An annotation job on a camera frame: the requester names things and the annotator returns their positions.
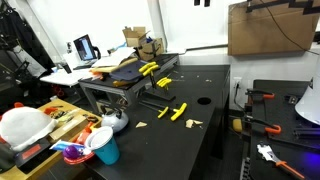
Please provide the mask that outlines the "large yellow T-handle hex key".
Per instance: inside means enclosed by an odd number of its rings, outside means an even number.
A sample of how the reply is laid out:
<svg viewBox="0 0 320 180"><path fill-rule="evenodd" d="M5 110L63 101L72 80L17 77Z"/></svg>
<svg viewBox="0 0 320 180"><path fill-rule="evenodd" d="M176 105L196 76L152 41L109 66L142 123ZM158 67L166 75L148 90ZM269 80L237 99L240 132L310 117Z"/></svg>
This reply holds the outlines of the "large yellow T-handle hex key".
<svg viewBox="0 0 320 180"><path fill-rule="evenodd" d="M147 70L145 70L142 75L143 76L147 76L148 74L150 74L153 70L156 70L159 68L159 65L153 65L152 67L148 68Z"/></svg>

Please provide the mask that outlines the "black hex key stand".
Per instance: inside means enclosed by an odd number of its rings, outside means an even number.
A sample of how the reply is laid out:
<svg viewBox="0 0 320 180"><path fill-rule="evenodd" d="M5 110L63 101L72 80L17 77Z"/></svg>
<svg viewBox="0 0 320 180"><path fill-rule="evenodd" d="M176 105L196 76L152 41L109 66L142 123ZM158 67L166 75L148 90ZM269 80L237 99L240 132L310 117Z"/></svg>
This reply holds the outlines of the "black hex key stand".
<svg viewBox="0 0 320 180"><path fill-rule="evenodd" d="M151 88L146 90L145 93L149 96L153 96L162 100L172 101L175 95L169 93L169 87L160 87L155 81L154 75L150 74Z"/></svg>

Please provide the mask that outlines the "white kettle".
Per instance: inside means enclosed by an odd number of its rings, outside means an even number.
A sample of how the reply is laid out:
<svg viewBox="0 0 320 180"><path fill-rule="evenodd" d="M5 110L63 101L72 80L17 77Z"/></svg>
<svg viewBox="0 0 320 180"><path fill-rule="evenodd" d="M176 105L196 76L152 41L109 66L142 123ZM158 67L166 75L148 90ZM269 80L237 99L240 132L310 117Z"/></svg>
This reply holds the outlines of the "white kettle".
<svg viewBox="0 0 320 180"><path fill-rule="evenodd" d="M114 133L120 132L129 122L126 113L118 108L110 109L102 107L102 122L101 126L108 126L113 129Z"/></svg>

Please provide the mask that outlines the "white paper sheets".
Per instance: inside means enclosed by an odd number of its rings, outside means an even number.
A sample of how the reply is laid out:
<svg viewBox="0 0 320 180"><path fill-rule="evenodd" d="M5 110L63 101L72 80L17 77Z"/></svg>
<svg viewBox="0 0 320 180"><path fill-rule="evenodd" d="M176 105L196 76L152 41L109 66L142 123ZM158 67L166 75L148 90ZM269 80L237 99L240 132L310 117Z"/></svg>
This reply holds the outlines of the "white paper sheets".
<svg viewBox="0 0 320 180"><path fill-rule="evenodd" d="M133 47L118 48L115 52L111 53L109 56L105 56L97 60L93 64L93 67L118 66L122 60L128 58L134 52L135 52L135 49Z"/></svg>

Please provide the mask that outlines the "open cardboard box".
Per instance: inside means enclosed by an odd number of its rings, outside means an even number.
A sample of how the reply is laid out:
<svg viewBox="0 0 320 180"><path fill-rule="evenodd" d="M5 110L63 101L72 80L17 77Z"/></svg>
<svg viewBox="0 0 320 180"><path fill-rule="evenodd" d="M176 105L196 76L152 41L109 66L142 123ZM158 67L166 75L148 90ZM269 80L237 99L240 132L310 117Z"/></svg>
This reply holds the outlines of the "open cardboard box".
<svg viewBox="0 0 320 180"><path fill-rule="evenodd" d="M164 52L161 38L151 38L145 27L125 27L122 30L127 46L133 47L142 60L149 61Z"/></svg>

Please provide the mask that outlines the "blue plastic cup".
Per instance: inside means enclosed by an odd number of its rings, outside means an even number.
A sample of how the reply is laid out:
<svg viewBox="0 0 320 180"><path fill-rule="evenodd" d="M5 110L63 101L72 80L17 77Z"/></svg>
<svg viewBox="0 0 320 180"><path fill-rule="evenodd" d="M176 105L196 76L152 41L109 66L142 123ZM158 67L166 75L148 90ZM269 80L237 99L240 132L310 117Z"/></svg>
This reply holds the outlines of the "blue plastic cup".
<svg viewBox="0 0 320 180"><path fill-rule="evenodd" d="M120 151L113 137L113 129L108 126L94 130L86 139L84 146L93 151L106 165L112 165L120 157Z"/></svg>

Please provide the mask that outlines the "laptop computer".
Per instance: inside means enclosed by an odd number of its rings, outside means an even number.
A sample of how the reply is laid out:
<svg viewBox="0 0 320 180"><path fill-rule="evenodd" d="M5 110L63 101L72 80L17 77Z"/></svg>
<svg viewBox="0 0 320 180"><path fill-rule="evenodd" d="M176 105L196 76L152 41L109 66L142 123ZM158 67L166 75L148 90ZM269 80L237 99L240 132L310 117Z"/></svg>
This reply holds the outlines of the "laptop computer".
<svg viewBox="0 0 320 180"><path fill-rule="evenodd" d="M80 58L75 70L90 68L101 58L99 48L92 45L88 34L75 39L73 43Z"/></svg>

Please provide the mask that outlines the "wooden tray table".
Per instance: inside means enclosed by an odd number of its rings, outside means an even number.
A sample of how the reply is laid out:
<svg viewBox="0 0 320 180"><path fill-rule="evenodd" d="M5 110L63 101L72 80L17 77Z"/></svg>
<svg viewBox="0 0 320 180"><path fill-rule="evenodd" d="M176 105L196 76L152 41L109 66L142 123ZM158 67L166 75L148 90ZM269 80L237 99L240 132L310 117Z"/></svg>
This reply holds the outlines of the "wooden tray table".
<svg viewBox="0 0 320 180"><path fill-rule="evenodd" d="M90 125L92 128L98 127L102 121L102 118L99 115L95 115L61 99L52 100L39 107L39 110L44 110L45 112L71 112L71 114L67 115L63 122L59 122L54 130L47 136L47 140L51 143L56 143L58 140L75 142L87 125ZM25 174L14 166L1 174L0 180L37 180L62 159L62 153L55 152L29 173Z"/></svg>

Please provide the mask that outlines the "purple ball toy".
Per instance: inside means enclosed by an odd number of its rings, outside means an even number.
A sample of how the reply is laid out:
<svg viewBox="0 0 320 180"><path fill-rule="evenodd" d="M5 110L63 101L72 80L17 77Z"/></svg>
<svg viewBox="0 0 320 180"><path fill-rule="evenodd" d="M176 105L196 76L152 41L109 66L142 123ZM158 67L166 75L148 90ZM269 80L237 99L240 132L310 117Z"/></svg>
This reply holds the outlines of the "purple ball toy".
<svg viewBox="0 0 320 180"><path fill-rule="evenodd" d="M70 145L63 150L63 156L68 159L77 159L80 153L75 146Z"/></svg>

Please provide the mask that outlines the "large cardboard panel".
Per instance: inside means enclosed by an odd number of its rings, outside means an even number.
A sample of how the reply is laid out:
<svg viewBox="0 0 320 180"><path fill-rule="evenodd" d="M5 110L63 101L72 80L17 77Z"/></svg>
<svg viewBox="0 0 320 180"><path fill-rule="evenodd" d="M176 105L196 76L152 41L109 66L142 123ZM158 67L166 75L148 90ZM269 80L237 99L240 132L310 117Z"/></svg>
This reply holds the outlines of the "large cardboard panel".
<svg viewBox="0 0 320 180"><path fill-rule="evenodd" d="M274 0L244 0L228 7L228 54L256 55L311 48L319 14L303 14L288 3L247 11Z"/></svg>

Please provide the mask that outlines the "white fluffy cloth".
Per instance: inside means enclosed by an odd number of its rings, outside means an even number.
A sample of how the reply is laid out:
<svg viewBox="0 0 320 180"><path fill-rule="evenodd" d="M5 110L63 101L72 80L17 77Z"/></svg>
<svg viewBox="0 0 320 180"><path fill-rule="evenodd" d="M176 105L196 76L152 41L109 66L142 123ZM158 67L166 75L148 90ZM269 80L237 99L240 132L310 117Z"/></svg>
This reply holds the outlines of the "white fluffy cloth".
<svg viewBox="0 0 320 180"><path fill-rule="evenodd" d="M15 152L46 137L57 124L49 115L31 107L8 110L0 121L0 135Z"/></svg>

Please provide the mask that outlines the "aluminium frame side table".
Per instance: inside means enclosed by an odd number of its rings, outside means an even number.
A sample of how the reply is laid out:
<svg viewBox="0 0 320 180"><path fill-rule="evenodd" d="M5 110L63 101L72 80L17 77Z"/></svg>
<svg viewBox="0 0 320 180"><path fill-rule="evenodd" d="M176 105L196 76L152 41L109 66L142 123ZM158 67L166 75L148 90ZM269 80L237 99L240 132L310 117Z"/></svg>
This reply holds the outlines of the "aluminium frame side table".
<svg viewBox="0 0 320 180"><path fill-rule="evenodd" d="M160 66L158 70L154 71L154 77L159 76L166 70L174 67L179 61L177 54L161 54L154 58L154 61ZM93 80L92 78L85 78L79 81L79 84L84 91L94 113L101 113L100 104L109 106L115 104L120 97L123 97L128 104L136 101L140 89L150 82L148 76L141 77L132 84L115 87L113 79L108 77L106 80Z"/></svg>

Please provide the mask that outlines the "orange handled wrench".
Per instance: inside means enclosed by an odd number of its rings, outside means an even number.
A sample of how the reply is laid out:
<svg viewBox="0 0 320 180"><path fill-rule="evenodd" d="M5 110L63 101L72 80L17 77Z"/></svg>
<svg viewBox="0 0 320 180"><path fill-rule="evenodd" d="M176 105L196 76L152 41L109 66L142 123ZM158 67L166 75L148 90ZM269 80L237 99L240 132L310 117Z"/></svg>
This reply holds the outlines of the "orange handled wrench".
<svg viewBox="0 0 320 180"><path fill-rule="evenodd" d="M297 170L292 168L287 164L286 161L280 160L275 153L273 152L272 148L269 145L265 144L258 144L257 151L262 155L262 158L266 161L271 161L275 164L276 167L282 169L283 171L289 173L292 177L296 178L297 180L306 180L305 176L299 173Z"/></svg>

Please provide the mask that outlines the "orange handled clamp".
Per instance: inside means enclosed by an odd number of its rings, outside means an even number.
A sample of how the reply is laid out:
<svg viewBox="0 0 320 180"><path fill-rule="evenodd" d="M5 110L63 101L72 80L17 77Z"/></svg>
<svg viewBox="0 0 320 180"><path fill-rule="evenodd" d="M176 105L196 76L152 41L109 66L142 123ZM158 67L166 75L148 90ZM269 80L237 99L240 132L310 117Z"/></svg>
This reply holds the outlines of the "orange handled clamp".
<svg viewBox="0 0 320 180"><path fill-rule="evenodd" d="M267 133L271 133L271 134L280 134L281 130L282 130L282 128L279 125L270 124L270 123L268 123L266 121L254 118L254 117L249 116L249 115L245 115L244 116L244 121L247 122L247 123L257 123L257 124L260 124L260 125L264 125L264 130Z"/></svg>

